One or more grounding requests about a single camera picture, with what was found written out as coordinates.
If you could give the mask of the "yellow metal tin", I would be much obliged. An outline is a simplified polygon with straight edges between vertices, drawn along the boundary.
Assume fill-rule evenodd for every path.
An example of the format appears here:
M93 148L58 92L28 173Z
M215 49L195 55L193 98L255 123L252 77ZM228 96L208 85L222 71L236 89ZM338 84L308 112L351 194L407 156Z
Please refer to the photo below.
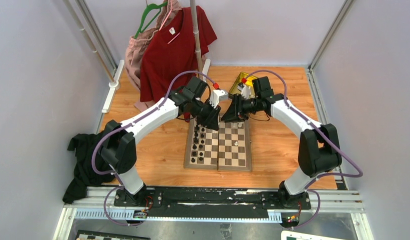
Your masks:
M257 79L257 77L254 75L249 76L249 74L244 71L240 72L236 80L234 81L233 85L231 86L230 90L228 91L229 98L232 98L235 94L243 95L242 91L244 87L250 90L249 97L254 97L255 92L252 81L255 79Z

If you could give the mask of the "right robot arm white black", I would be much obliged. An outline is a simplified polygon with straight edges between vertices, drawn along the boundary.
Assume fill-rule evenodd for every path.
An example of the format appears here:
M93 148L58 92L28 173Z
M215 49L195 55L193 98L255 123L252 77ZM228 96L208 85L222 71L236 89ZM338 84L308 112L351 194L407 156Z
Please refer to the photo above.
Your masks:
M341 165L338 132L332 124L321 124L308 118L282 93L275 94L268 77L256 78L252 84L255 96L246 99L241 94L233 95L222 121L244 122L249 114L265 112L283 123L299 139L299 166L280 183L278 190L280 206L290 209L305 194L311 181Z

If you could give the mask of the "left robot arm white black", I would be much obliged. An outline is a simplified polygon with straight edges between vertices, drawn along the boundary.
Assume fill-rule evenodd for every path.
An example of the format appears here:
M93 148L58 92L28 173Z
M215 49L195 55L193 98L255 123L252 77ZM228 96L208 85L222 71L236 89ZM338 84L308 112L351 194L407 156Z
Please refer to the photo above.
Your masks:
M190 114L204 128L217 131L221 110L219 103L228 97L228 93L216 83L213 86L214 90L202 102L201 97L209 85L194 76L186 86L171 90L146 111L123 122L109 121L103 138L93 151L91 166L96 167L95 158L102 157L127 194L128 202L135 207L143 205L146 185L135 167L136 145L153 130L184 113Z

